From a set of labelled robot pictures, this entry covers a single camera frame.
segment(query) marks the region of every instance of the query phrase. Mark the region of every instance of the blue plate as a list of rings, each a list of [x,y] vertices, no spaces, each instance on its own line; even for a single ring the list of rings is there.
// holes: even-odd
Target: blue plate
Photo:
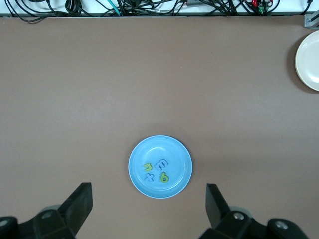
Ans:
[[[144,195],[164,199],[180,193],[192,172],[190,155],[178,140],[156,135],[141,141],[129,160],[134,186]]]

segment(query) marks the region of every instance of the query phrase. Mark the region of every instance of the green letter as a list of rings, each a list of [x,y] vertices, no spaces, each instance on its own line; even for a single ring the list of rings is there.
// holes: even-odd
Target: green letter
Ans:
[[[148,171],[151,171],[151,170],[152,170],[152,166],[151,166],[150,163],[144,164],[143,167],[146,168],[146,169],[145,169],[145,172],[148,172]]]
[[[160,181],[162,183],[167,183],[168,182],[168,176],[165,174],[165,172],[161,173]]]

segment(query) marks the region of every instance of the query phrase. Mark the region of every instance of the plate rim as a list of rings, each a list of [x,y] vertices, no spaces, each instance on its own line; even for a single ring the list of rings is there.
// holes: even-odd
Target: plate rim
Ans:
[[[318,35],[318,38],[319,38],[319,31],[314,31],[314,32],[310,33],[310,34],[300,43],[300,45],[298,46],[298,49],[297,49],[296,55],[295,55],[295,69],[296,69],[296,73],[297,73],[299,79],[300,79],[306,86],[308,86],[309,88],[311,88],[311,89],[313,89],[313,90],[319,92],[319,85],[318,85],[318,88],[312,87],[310,84],[307,83],[307,81],[305,81],[305,80],[303,79],[303,77],[300,75],[299,70],[298,70],[298,56],[300,55],[300,52],[302,51],[302,50],[301,50],[301,49],[302,49],[302,45],[303,45],[304,43],[306,43],[306,42],[309,40],[309,38],[313,37],[314,35],[315,35],[315,36]]]
[[[148,195],[147,193],[143,192],[142,190],[140,190],[138,188],[138,186],[134,183],[134,180],[132,179],[132,175],[131,175],[131,170],[130,170],[130,164],[131,164],[131,158],[132,158],[132,154],[134,153],[134,151],[141,145],[143,144],[143,142],[145,142],[146,140],[149,140],[151,138],[155,138],[155,137],[164,137],[164,138],[169,138],[170,140],[173,140],[175,142],[177,142],[178,144],[180,144],[186,151],[187,153],[187,159],[190,161],[190,164],[189,164],[189,177],[187,178],[187,183],[185,183],[185,185],[183,185],[183,187],[178,190],[176,193],[172,194],[172,195],[169,195],[169,196],[165,196],[165,197],[154,197],[154,196],[151,196],[151,195]],[[171,197],[174,197],[176,196],[177,194],[179,194],[181,191],[184,190],[184,188],[189,184],[190,182],[190,179],[191,179],[191,176],[192,176],[192,169],[193,169],[193,165],[192,165],[192,160],[191,160],[191,156],[190,156],[190,153],[188,151],[188,149],[185,147],[185,145],[183,143],[181,143],[179,140],[177,140],[176,138],[174,137],[171,137],[171,136],[168,136],[168,135],[153,135],[153,136],[150,136],[150,137],[147,137],[147,138],[144,138],[143,140],[141,140],[135,147],[134,149],[132,150],[131,152],[131,155],[130,155],[130,158],[129,158],[129,163],[128,163],[128,171],[129,171],[129,176],[130,176],[130,179],[131,179],[131,182],[133,183],[133,185],[135,186],[135,188],[141,192],[142,194],[144,194],[145,196],[148,196],[150,198],[154,198],[154,199],[167,199],[167,198],[171,198]]]

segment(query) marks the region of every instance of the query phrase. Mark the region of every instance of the plate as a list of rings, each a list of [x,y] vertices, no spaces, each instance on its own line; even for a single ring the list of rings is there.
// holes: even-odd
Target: plate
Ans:
[[[164,199],[180,193],[188,184],[192,162],[178,140],[155,135],[141,141],[132,151],[129,175],[144,195]]]
[[[299,78],[319,91],[319,31],[307,36],[298,47],[295,67]]]

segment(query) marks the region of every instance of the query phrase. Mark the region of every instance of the plus sign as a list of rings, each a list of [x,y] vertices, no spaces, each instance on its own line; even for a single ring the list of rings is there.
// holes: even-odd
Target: plus sign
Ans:
[[[147,173],[146,174],[146,181],[149,181],[149,182],[153,182],[154,180],[153,180],[153,177],[154,177],[154,175],[153,174],[149,174],[149,173]]]

